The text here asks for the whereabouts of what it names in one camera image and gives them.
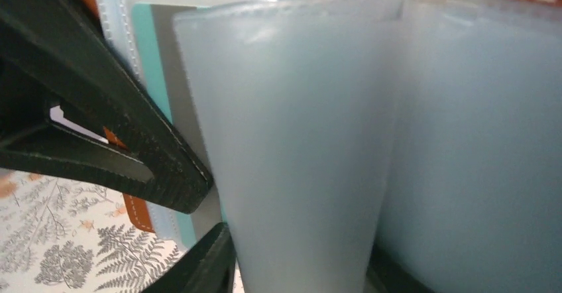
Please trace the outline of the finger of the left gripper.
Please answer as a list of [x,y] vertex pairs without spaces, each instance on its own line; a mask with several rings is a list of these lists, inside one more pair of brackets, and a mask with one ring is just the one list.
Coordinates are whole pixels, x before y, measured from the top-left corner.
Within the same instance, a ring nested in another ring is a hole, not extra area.
[[117,148],[55,123],[1,131],[1,167],[88,182],[138,198],[154,174]]
[[147,200],[192,213],[213,178],[80,0],[1,0],[1,131],[55,123],[154,174]]

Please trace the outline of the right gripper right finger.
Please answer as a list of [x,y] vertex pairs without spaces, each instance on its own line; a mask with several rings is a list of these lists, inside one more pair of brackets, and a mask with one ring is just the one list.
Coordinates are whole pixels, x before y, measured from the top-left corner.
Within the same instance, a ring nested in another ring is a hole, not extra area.
[[376,243],[370,254],[366,279],[377,292],[433,293],[392,260]]

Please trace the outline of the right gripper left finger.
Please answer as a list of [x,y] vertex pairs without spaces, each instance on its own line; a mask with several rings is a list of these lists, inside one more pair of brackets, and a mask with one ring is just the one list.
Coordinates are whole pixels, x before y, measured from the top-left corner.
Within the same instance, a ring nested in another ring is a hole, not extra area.
[[235,261],[229,227],[225,222],[218,223],[142,293],[232,292]]

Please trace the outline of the teal grey credit card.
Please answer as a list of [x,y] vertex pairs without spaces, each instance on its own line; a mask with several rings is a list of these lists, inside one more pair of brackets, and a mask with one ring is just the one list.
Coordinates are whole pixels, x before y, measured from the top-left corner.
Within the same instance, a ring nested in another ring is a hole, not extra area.
[[[196,116],[188,79],[173,28],[176,13],[188,6],[137,3],[131,11],[143,80],[149,95],[163,114],[184,137],[206,168],[210,167]],[[172,239],[181,250],[195,245],[216,223],[222,220],[216,188],[192,214],[149,204],[156,234]]]

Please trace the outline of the brown leather card holder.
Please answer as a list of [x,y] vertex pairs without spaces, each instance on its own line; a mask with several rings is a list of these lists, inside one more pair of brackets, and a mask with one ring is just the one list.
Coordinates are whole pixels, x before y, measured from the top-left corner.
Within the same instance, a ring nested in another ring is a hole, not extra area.
[[247,292],[561,291],[561,0],[94,0],[173,28]]

